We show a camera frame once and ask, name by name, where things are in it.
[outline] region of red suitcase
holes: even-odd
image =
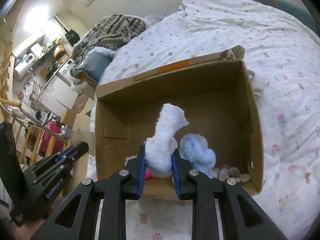
[[[56,121],[49,121],[48,125],[47,125],[47,128],[49,128],[54,133],[57,133],[57,134],[61,133],[61,127],[58,126]],[[44,135],[42,137],[42,143],[41,143],[41,146],[40,146],[40,151],[42,151],[44,153],[47,151],[47,147],[48,147],[50,138],[51,138],[51,134],[48,133],[48,132],[44,132]],[[59,139],[56,139],[56,142],[55,142],[54,147],[53,147],[52,154],[55,154],[57,152],[61,152],[62,149],[63,149],[63,145],[64,145],[63,141],[61,141]]]

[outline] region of kitchen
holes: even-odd
[[[74,66],[71,55],[79,39],[79,34],[55,15],[12,50],[13,96],[26,110],[61,116],[68,109],[73,110],[79,101],[94,98],[94,89],[87,83],[82,84],[81,90],[71,88],[70,71]]]

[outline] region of kitchen cabinet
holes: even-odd
[[[62,116],[68,109],[72,110],[77,97],[77,92],[71,90],[65,82],[54,75],[36,98],[33,109],[50,111],[55,115]]]
[[[68,109],[72,109],[78,97],[78,93],[71,90],[71,88],[57,76],[52,78],[49,86],[47,86],[46,92],[50,93]]]
[[[43,107],[36,105],[38,110],[44,110],[46,112],[50,111],[58,116],[61,116],[67,110],[67,108],[57,99],[55,99],[50,93],[41,93],[38,101],[45,107],[43,109]]]
[[[29,49],[36,43],[42,44],[44,39],[44,32],[42,30],[36,31],[34,34],[30,35],[23,42],[21,42],[17,47],[12,50],[12,54],[18,58],[23,53],[27,53]]]

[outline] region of silver bolt head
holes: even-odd
[[[199,175],[199,171],[198,170],[190,170],[189,171],[189,174],[191,175],[191,176],[197,176],[197,175]]]
[[[129,171],[128,170],[121,170],[121,171],[119,171],[119,174],[121,176],[127,176],[129,174]]]
[[[234,178],[228,178],[227,183],[231,186],[235,185],[237,181]]]
[[[86,179],[83,179],[81,183],[82,183],[82,185],[84,185],[84,186],[88,186],[88,185],[91,184],[91,181],[92,181],[92,179],[86,178]]]

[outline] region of teal pillow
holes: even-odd
[[[104,70],[112,62],[113,58],[102,53],[93,52],[87,55],[83,62],[73,70],[76,78],[97,85]]]
[[[320,31],[314,21],[313,17],[309,12],[287,2],[284,0],[254,0],[260,2],[264,5],[269,5],[274,8],[278,8],[292,16],[296,17],[299,21],[301,21],[305,26],[309,27],[311,30],[315,32],[318,36],[320,35]]]

